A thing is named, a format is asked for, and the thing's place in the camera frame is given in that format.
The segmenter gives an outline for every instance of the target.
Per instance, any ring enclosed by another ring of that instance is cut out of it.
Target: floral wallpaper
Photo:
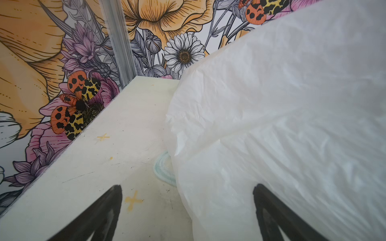
[[[122,0],[138,75],[186,68],[259,25],[320,0]]]
[[[98,2],[0,1],[0,214],[118,95]]]
[[[319,0],[121,0],[138,75],[184,70]],[[124,87],[98,0],[0,1],[0,214]]]

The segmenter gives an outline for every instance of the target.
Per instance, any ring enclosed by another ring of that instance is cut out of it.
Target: yellow cross mark
[[[107,133],[105,133],[102,137],[97,137],[97,138],[100,138],[100,141],[103,141],[105,138],[110,138],[110,137],[107,137],[106,135]]]
[[[127,197],[125,199],[125,202],[129,202],[130,205],[129,207],[127,208],[127,210],[130,212],[131,210],[133,210],[133,206],[134,206],[134,203],[137,202],[137,203],[142,203],[143,200],[138,200],[137,199],[137,194],[138,194],[138,191],[136,190],[135,193],[134,193],[134,197],[131,198],[131,197]]]

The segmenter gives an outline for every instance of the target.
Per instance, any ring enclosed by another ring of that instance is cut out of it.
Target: white daisy
[[[179,75],[195,62],[205,57],[204,45],[192,34],[181,34],[174,36],[166,43],[165,59],[166,65]]]

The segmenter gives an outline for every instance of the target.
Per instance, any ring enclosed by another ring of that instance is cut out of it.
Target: blue stain
[[[166,166],[166,160],[169,158],[169,153],[165,151],[156,160],[153,170],[154,174],[163,182],[170,184],[174,187],[177,186],[176,178],[173,172]]]

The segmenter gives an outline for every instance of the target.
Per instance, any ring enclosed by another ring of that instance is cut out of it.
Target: white plastic bag
[[[386,235],[386,1],[324,0],[191,66],[165,143],[200,240],[261,240],[264,184],[331,241]]]

